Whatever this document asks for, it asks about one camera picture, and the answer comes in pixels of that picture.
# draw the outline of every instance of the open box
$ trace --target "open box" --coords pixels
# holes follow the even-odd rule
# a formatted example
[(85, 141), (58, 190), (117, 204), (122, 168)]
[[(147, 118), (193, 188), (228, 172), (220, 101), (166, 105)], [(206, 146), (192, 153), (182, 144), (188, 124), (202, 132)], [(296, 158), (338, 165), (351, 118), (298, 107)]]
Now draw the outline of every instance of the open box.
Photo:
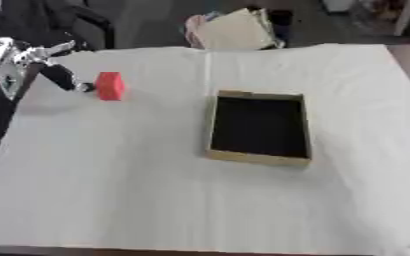
[(303, 95), (220, 91), (210, 117), (210, 158), (296, 166), (311, 161)]

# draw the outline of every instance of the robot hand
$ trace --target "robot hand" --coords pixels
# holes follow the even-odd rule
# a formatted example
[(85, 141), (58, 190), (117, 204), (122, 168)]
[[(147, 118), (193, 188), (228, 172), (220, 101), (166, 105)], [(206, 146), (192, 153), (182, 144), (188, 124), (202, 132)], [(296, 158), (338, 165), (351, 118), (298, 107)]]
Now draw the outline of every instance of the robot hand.
[(66, 90), (94, 88), (85, 87), (89, 84), (78, 82), (70, 70), (51, 59), (73, 46), (74, 42), (69, 42), (48, 49), (33, 48), (11, 38), (0, 38), (0, 143), (19, 101), (40, 72)]

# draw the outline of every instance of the red block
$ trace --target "red block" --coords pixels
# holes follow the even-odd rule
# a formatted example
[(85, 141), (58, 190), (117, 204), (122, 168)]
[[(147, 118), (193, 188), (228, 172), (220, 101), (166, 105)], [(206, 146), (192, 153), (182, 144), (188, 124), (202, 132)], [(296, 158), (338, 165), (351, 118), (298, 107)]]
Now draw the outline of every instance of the red block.
[(98, 96), (101, 100), (121, 100), (124, 83), (119, 72), (101, 72), (96, 80)]

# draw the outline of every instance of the white tablecloth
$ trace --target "white tablecloth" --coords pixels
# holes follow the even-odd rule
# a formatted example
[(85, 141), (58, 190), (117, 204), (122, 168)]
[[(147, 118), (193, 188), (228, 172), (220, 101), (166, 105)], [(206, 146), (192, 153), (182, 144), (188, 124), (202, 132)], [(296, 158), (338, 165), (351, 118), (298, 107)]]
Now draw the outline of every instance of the white tablecloth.
[[(88, 80), (121, 72), (126, 95), (104, 102), (38, 78), (0, 148), (0, 245), (410, 253), (410, 81), (385, 47), (60, 61)], [(312, 164), (203, 157), (218, 89), (305, 94)]]

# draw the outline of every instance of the chair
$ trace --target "chair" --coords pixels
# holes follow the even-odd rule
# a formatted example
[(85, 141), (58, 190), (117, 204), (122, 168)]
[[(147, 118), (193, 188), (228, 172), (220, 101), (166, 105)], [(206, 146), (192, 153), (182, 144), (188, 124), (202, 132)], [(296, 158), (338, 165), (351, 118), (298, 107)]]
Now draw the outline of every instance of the chair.
[(76, 17), (90, 23), (92, 25), (95, 25), (96, 27), (100, 28), (103, 32), (104, 35), (104, 48), (105, 49), (114, 49), (115, 48), (115, 28), (111, 21), (102, 15), (94, 12), (92, 9), (84, 6), (79, 6), (79, 5), (73, 5), (71, 8), (74, 10), (74, 13), (76, 14)]

